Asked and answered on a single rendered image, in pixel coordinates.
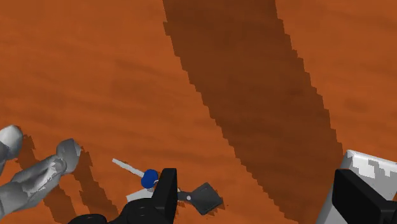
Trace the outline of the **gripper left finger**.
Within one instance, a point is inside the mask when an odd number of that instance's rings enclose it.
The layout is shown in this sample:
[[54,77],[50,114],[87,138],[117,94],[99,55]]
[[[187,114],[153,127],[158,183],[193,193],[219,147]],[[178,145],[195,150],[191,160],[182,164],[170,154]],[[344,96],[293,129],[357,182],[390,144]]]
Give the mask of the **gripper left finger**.
[[152,197],[128,202],[120,215],[108,221],[101,214],[84,214],[68,224],[173,224],[178,203],[177,170],[164,168]]

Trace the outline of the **blue-headed grey pin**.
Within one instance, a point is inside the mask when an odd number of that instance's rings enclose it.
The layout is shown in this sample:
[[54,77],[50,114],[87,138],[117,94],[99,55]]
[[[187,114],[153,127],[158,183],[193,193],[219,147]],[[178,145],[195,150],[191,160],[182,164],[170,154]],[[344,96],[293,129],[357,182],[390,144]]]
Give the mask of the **blue-headed grey pin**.
[[156,170],[148,169],[143,172],[115,158],[112,159],[112,162],[120,166],[121,168],[131,172],[132,174],[139,176],[141,179],[141,186],[145,189],[153,188],[158,182],[158,173]]

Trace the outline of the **white flat piece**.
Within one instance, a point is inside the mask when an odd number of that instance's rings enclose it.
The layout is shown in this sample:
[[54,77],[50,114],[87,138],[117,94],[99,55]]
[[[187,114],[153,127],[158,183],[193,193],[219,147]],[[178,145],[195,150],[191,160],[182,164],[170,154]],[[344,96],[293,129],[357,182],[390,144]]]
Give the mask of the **white flat piece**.
[[143,188],[142,190],[131,193],[126,196],[127,202],[139,199],[150,199],[153,195],[154,190],[154,188]]

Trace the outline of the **dark grey spatula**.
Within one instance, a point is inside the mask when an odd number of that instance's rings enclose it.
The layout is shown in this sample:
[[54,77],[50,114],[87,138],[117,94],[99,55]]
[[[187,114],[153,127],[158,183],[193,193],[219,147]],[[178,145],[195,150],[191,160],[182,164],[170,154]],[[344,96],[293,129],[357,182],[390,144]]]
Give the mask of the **dark grey spatula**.
[[192,192],[178,190],[178,200],[189,202],[201,215],[206,215],[223,203],[223,199],[208,182]]

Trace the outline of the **white box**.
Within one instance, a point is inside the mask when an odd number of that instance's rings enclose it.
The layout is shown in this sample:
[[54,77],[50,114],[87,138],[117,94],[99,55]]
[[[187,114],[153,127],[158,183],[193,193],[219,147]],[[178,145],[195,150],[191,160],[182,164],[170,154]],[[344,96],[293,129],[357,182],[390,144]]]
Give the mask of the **white box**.
[[[391,200],[397,193],[397,162],[347,150],[341,169],[350,169],[385,199]],[[347,224],[331,202],[333,186],[319,213],[316,224]]]

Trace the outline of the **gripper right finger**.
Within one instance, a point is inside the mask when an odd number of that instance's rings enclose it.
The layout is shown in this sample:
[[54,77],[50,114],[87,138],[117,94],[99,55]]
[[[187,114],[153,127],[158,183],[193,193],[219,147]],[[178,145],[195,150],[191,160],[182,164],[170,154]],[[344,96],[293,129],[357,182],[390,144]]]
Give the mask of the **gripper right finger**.
[[349,169],[335,171],[332,204],[347,224],[397,224],[397,202],[383,198]]

